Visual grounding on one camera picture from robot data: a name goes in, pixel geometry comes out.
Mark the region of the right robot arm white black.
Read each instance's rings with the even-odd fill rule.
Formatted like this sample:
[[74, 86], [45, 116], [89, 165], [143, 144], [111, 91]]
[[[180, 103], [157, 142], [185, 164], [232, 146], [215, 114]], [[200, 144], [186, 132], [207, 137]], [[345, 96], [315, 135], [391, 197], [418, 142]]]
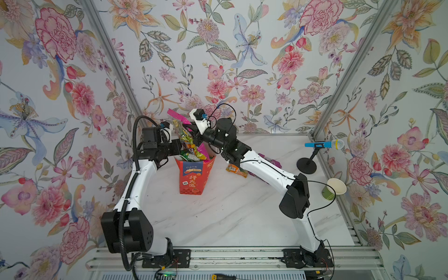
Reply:
[[315, 252], [319, 241], [315, 237], [312, 225], [307, 218], [310, 207], [308, 179], [305, 175], [293, 175], [261, 157], [251, 147], [239, 141], [232, 119], [219, 119], [213, 126], [202, 109], [194, 108], [189, 112], [192, 120], [190, 129], [194, 143], [207, 143], [218, 149], [227, 163], [251, 172], [282, 195], [280, 211], [292, 219], [299, 235], [299, 245]]

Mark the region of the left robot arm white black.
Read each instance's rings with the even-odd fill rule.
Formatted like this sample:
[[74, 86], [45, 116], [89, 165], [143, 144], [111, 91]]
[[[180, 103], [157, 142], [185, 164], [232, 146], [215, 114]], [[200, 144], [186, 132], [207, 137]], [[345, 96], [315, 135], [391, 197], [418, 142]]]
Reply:
[[142, 207], [145, 193], [158, 169], [171, 156], [179, 155], [181, 143], [172, 137], [173, 125], [162, 122], [142, 129], [137, 141], [137, 126], [133, 129], [133, 169], [126, 188], [112, 212], [101, 217], [107, 248], [110, 253], [134, 252], [163, 256], [172, 250], [169, 238], [158, 236]]

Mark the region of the large pink candy bag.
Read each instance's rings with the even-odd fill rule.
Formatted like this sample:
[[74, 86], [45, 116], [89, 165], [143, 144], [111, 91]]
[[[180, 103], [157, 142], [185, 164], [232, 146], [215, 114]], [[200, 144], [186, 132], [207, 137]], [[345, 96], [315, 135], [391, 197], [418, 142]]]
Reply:
[[186, 127], [191, 125], [191, 122], [176, 111], [169, 109], [168, 116], [173, 120], [174, 130], [181, 143], [180, 156], [177, 157], [179, 161], [186, 162], [201, 162], [209, 159], [209, 154], [204, 148], [204, 145], [196, 145], [192, 136], [192, 128]]

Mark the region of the magenta grape snack bag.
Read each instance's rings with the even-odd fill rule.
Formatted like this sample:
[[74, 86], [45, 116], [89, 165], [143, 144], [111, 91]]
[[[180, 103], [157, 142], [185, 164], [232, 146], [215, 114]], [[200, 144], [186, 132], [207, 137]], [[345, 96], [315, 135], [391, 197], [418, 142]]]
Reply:
[[267, 184], [278, 181], [282, 177], [282, 173], [271, 162], [265, 161], [263, 158], [255, 160], [250, 164], [250, 173], [258, 177]]

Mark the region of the orange snack pack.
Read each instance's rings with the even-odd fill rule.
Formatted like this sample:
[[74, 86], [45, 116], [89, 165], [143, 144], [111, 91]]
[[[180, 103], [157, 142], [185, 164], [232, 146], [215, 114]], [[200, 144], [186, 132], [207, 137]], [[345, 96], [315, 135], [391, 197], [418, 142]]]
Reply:
[[233, 174], [239, 175], [241, 177], [247, 178], [247, 176], [249, 175], [247, 171], [237, 167], [234, 164], [228, 164], [226, 171], [231, 172]]

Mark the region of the red white paper bag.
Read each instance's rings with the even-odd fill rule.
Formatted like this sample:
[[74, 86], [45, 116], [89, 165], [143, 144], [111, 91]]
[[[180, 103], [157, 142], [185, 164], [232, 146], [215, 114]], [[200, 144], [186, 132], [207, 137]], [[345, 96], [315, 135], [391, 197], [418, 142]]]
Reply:
[[200, 196], [207, 185], [216, 158], [199, 162], [181, 161], [180, 159], [180, 156], [175, 156], [179, 169], [180, 194]]

